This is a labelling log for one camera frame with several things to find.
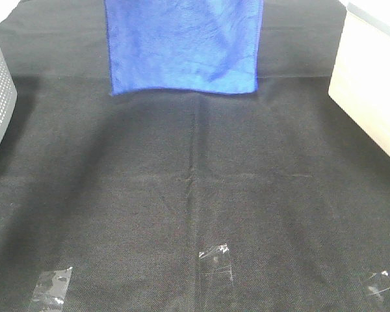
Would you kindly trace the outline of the black table cloth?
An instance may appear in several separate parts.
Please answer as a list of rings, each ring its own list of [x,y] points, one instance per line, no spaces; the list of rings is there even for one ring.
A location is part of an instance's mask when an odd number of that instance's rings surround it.
[[[110,95],[102,1],[0,24],[0,311],[73,267],[65,311],[390,311],[390,158],[329,97],[345,8],[267,1],[259,88]],[[198,253],[227,243],[233,282]]]

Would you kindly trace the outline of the clear tape piece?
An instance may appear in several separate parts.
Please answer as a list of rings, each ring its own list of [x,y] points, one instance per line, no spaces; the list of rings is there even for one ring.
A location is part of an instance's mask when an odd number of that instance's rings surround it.
[[[42,272],[34,288],[28,312],[61,312],[73,267]]]
[[[233,282],[230,250],[227,243],[214,245],[198,253],[202,278],[224,278]]]
[[[384,303],[390,293],[390,273],[388,270],[366,273],[361,277],[361,284],[365,296]]]

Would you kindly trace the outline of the cream slotted storage box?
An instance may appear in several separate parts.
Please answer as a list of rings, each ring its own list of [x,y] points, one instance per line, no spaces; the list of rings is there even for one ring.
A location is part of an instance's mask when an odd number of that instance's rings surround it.
[[[329,96],[390,157],[390,1],[347,1]]]

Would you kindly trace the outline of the left clear tape piece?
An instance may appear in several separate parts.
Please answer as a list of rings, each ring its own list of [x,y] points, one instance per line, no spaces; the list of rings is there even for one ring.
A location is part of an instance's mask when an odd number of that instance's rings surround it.
[[[28,312],[61,312],[73,267],[42,272],[34,288]]]

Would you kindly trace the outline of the right clear tape piece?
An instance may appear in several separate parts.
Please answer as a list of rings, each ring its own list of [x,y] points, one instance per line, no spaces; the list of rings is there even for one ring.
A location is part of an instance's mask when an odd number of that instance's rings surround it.
[[[384,303],[390,293],[390,273],[388,270],[366,273],[361,277],[361,284],[365,296]]]

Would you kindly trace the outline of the blue microfiber towel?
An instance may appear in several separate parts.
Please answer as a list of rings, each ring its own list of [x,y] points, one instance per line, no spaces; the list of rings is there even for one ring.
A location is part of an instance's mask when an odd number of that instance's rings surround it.
[[[262,1],[105,1],[111,90],[257,90]]]

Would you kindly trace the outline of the middle clear tape piece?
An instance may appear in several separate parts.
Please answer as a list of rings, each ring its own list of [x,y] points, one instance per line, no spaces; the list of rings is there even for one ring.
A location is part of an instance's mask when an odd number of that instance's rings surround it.
[[[214,245],[198,253],[202,278],[224,278],[233,282],[230,250],[227,243]]]

